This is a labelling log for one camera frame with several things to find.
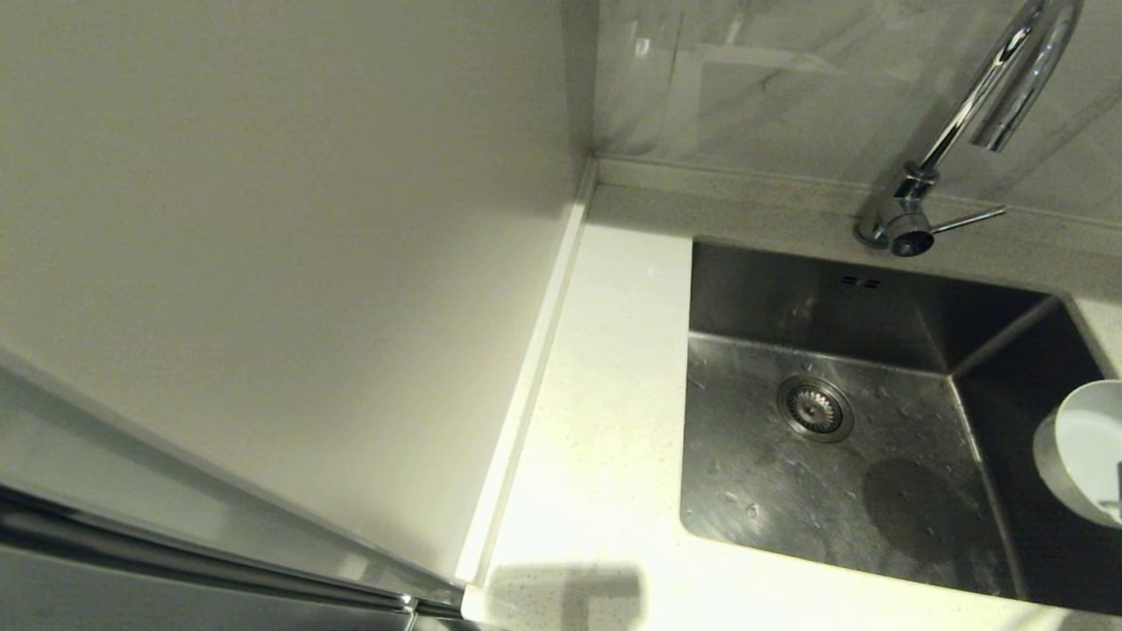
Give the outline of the tall white cabinet panel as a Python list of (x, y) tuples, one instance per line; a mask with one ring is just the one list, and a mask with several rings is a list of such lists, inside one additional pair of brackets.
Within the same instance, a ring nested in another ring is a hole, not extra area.
[(592, 182), (600, 0), (0, 0), (0, 475), (460, 598)]

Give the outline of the round metal drain strainer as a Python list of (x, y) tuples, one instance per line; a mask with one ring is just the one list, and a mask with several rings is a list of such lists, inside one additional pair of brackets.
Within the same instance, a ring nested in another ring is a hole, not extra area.
[(816, 443), (840, 443), (856, 424), (846, 393), (828, 379), (808, 374), (790, 376), (778, 385), (775, 411), (795, 435)]

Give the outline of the light blue bowl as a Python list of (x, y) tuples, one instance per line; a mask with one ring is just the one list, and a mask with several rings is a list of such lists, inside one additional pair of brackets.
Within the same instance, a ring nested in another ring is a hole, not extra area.
[(1034, 470), (1054, 499), (1122, 531), (1122, 379), (1075, 388), (1034, 430)]

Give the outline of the stainless steel sink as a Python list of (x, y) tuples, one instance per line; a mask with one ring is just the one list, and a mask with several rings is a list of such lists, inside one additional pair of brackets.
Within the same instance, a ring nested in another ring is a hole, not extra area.
[[(1122, 618), (1122, 531), (1034, 470), (1048, 413), (1118, 377), (1070, 300), (697, 239), (686, 335), (689, 534)], [(780, 419), (797, 374), (846, 393), (849, 438)]]

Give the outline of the chrome gooseneck faucet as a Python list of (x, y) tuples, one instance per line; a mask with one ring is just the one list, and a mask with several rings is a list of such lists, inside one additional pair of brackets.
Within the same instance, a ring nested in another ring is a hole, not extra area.
[(929, 147), (918, 159), (905, 161), (889, 199), (855, 223), (858, 241), (896, 257), (916, 257), (930, 252), (940, 234), (1008, 212), (1006, 205), (997, 205), (934, 225), (923, 204), (941, 180), (942, 161), (971, 124), (977, 125), (972, 145), (988, 152), (1005, 150), (1061, 64), (1077, 31), (1083, 4), (1085, 0), (1026, 0), (997, 36)]

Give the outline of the stainless steel appliance door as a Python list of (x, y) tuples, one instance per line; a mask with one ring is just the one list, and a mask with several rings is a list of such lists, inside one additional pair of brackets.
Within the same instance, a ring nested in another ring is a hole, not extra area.
[(0, 546), (0, 631), (412, 631), (401, 611), (153, 578)]

